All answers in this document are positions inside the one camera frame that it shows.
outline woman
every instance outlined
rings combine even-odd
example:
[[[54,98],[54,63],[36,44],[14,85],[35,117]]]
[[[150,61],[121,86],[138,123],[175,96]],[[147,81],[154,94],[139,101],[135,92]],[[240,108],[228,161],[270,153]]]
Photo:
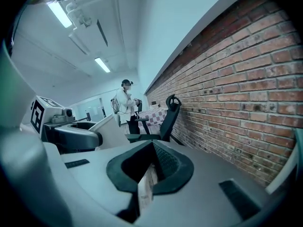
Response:
[[[140,129],[136,116],[134,114],[134,106],[139,104],[139,100],[132,100],[131,94],[127,91],[131,90],[133,82],[125,79],[122,81],[121,88],[117,91],[117,101],[119,104],[119,112],[121,119],[128,123],[129,132],[131,134],[140,134]]]

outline fluorescent light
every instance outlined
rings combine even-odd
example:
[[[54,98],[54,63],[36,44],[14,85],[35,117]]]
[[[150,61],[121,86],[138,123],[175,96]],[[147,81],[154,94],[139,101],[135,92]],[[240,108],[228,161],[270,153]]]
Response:
[[[100,58],[96,58],[95,62],[99,64],[100,67],[106,72],[109,73],[110,70],[107,68],[107,66],[103,63],[103,61]]]
[[[65,28],[72,25],[70,19],[67,17],[60,3],[52,2],[52,3],[48,3],[47,6],[56,15],[56,17],[59,19],[59,21],[61,22],[61,24],[63,24]]]

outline white jacket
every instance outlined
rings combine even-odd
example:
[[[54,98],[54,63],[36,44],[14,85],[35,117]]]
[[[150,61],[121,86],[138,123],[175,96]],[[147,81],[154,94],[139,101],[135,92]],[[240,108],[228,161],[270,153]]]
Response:
[[[136,105],[136,102],[131,99],[131,94],[124,91],[123,87],[117,90],[116,97],[119,104],[118,114],[121,117],[121,122],[122,120],[130,121],[131,116],[135,115],[134,106]]]

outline office chair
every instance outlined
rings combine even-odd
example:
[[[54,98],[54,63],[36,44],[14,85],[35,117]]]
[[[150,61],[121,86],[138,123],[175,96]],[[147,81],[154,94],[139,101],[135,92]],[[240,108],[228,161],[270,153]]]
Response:
[[[149,119],[136,119],[136,121],[142,122],[147,134],[127,134],[127,139],[131,143],[141,140],[163,140],[169,142],[172,128],[177,119],[182,104],[181,101],[173,94],[166,99],[166,105],[168,107],[168,110],[166,117],[160,127],[160,135],[149,133],[149,130],[146,125],[146,121],[149,121]]]

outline desk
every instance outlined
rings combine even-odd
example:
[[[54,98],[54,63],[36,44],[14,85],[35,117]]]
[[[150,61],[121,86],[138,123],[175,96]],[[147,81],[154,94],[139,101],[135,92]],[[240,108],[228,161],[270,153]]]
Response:
[[[141,119],[149,119],[149,121],[146,122],[147,126],[159,124],[164,121],[166,116],[166,110],[167,108],[161,108],[161,107],[150,109],[147,111],[140,112],[139,117]]]

